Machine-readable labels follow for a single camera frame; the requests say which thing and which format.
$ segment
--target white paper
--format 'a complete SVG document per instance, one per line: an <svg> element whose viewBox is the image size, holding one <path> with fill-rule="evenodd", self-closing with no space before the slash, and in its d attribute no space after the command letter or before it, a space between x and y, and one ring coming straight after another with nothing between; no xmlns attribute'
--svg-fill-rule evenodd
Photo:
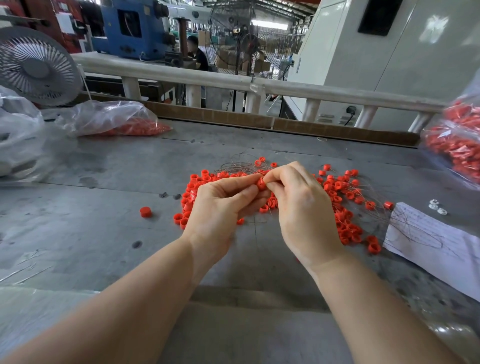
<svg viewBox="0 0 480 364"><path fill-rule="evenodd" d="M72 14L70 14L69 12L58 12L56 16L62 33L75 34L72 25Z"/></svg>
<svg viewBox="0 0 480 364"><path fill-rule="evenodd" d="M390 217L384 247L480 302L478 237L400 202Z"/></svg>

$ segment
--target clear plastic bag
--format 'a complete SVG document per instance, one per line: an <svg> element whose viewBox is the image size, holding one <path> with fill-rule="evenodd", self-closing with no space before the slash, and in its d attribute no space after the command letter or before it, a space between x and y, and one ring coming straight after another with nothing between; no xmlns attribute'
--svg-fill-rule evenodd
<svg viewBox="0 0 480 364"><path fill-rule="evenodd" d="M158 135L172 128L137 101L89 100L63 112L55 124L70 136Z"/></svg>
<svg viewBox="0 0 480 364"><path fill-rule="evenodd" d="M33 182L45 176L45 122L24 97L0 86L0 186Z"/></svg>
<svg viewBox="0 0 480 364"><path fill-rule="evenodd" d="M480 70L443 118L421 134L433 161L451 170L469 188L480 190Z"/></svg>

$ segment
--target fan grille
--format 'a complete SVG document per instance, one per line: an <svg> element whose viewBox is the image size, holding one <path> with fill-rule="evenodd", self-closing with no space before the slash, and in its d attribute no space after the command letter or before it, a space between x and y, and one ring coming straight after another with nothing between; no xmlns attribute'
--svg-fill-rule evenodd
<svg viewBox="0 0 480 364"><path fill-rule="evenodd" d="M35 65L44 74L34 77ZM0 29L0 84L30 101L55 106L75 99L82 80L58 42L30 28L8 27Z"/></svg>

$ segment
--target blue machine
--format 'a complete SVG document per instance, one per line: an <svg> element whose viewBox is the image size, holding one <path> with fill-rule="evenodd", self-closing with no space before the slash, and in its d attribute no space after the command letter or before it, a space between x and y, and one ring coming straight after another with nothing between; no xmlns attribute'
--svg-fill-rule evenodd
<svg viewBox="0 0 480 364"><path fill-rule="evenodd" d="M97 52L160 60L175 44L162 22L168 8L157 0L103 0L101 8L106 37L92 37Z"/></svg>

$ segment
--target railing post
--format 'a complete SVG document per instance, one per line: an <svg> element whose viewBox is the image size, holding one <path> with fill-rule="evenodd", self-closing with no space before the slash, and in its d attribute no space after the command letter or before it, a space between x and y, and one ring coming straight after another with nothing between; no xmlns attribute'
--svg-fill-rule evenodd
<svg viewBox="0 0 480 364"><path fill-rule="evenodd" d="M245 102L245 112L258 115L260 111L260 95L253 91L247 92L247 100Z"/></svg>
<svg viewBox="0 0 480 364"><path fill-rule="evenodd" d="M320 100L314 98L308 98L303 109L301 116L302 121L315 122L318 114L318 108L320 107Z"/></svg>
<svg viewBox="0 0 480 364"><path fill-rule="evenodd" d="M430 120L432 120L433 115L431 112L419 112L408 131L417 134L420 133Z"/></svg>
<svg viewBox="0 0 480 364"><path fill-rule="evenodd" d="M122 76L121 82L123 83L123 91L125 92L126 98L131 98L133 100L142 99L140 95L140 85L138 84L138 78Z"/></svg>
<svg viewBox="0 0 480 364"><path fill-rule="evenodd" d="M365 105L359 115L359 118L357 119L357 122L355 123L355 127L368 129L377 110L378 107L376 106Z"/></svg>
<svg viewBox="0 0 480 364"><path fill-rule="evenodd" d="M202 107L202 89L198 85L185 86L185 98L187 99L187 106L191 108Z"/></svg>

